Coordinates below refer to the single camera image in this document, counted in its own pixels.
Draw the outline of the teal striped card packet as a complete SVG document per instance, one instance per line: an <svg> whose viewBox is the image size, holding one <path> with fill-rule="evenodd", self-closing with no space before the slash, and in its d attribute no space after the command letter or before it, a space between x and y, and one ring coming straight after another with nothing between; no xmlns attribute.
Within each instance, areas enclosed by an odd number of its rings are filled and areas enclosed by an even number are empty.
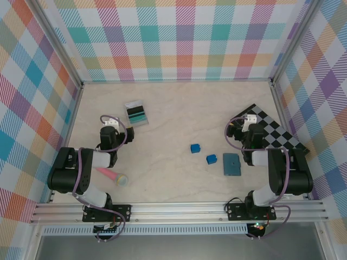
<svg viewBox="0 0 347 260"><path fill-rule="evenodd" d="M128 118L131 123L147 120L144 112L131 114Z"/></svg>

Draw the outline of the blue-grey card holder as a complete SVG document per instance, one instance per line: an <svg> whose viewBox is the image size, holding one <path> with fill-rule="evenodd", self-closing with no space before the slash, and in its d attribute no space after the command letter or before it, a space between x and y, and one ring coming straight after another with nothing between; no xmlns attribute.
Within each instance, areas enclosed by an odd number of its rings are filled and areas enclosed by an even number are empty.
<svg viewBox="0 0 347 260"><path fill-rule="evenodd" d="M238 154L223 153L223 174L225 176L241 176L241 163Z"/></svg>

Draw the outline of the black grey chessboard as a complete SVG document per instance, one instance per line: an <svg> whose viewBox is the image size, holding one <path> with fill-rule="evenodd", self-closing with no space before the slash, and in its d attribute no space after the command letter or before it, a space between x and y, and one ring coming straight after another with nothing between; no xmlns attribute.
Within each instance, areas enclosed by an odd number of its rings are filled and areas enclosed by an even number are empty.
<svg viewBox="0 0 347 260"><path fill-rule="evenodd" d="M305 155L310 150L300 143L290 132L279 125L272 117L265 113L259 106L252 104L234 117L246 117L248 114L254 114L257 117L257 123L264 127L263 147L279 148L284 146L286 149L298 148Z"/></svg>

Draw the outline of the pink toy microphone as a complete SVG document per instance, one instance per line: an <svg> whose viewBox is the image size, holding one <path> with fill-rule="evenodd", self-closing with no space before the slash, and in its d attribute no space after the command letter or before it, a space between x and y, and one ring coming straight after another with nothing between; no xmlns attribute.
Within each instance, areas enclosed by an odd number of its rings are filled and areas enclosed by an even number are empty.
<svg viewBox="0 0 347 260"><path fill-rule="evenodd" d="M126 175L116 173L110 168L96 168L96 170L112 180L117 186L124 187L128 183L128 178Z"/></svg>

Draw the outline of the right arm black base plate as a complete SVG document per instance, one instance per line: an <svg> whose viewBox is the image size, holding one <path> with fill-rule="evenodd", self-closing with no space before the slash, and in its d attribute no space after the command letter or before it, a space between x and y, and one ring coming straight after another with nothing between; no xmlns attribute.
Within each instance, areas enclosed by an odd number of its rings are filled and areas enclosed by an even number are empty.
<svg viewBox="0 0 347 260"><path fill-rule="evenodd" d="M226 207L228 220L276 220L277 216L273 207L252 206L248 207L245 203L229 203Z"/></svg>

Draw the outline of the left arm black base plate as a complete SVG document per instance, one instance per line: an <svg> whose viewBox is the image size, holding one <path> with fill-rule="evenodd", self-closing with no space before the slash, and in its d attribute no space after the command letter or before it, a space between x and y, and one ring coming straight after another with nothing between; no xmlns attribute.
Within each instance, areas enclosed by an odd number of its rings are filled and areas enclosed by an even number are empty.
<svg viewBox="0 0 347 260"><path fill-rule="evenodd" d="M83 206L82 221L85 223L91 222L120 222L122 220L121 216L108 211L94 209L92 207ZM131 216L131 205L130 204L113 204L112 211L117 212L125 218L125 222L130 221Z"/></svg>

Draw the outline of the aluminium mounting rail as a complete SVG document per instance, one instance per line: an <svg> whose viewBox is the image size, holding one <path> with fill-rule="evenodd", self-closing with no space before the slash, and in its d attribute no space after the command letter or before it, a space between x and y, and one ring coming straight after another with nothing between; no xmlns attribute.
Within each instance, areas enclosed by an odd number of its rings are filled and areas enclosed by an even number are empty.
<svg viewBox="0 0 347 260"><path fill-rule="evenodd" d="M276 220L229 221L224 202L187 203L123 203L131 205L127 224L212 224L234 223L281 223L326 222L328 213L320 200L284 200L276 204ZM31 218L33 225L84 224L83 206L80 203L38 204Z"/></svg>

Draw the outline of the aluminium frame post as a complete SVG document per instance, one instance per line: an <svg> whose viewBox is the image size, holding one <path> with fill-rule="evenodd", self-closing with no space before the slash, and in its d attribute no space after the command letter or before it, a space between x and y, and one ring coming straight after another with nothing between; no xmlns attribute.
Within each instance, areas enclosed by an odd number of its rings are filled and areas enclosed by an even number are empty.
<svg viewBox="0 0 347 260"><path fill-rule="evenodd" d="M54 27L51 25L47 15L44 10L41 8L38 0L27 0L28 4L31 4L34 10L34 13L39 20L40 25L42 26L44 32L47 35L50 43L52 44L54 50L57 52L59 58L61 59L63 65L66 67L69 75L73 78L74 82L81 87L82 81L78 75L77 70L75 69L70 57L65 51L63 44L61 43Z"/></svg>
<svg viewBox="0 0 347 260"><path fill-rule="evenodd" d="M310 24L312 23L323 2L324 0L310 0L309 4L307 5L307 9L303 13L301 21L298 23L294 32L292 33L292 38L287 45L286 51L283 53L273 75L269 78L273 87L285 72L290 59L303 40L303 37L305 36Z"/></svg>

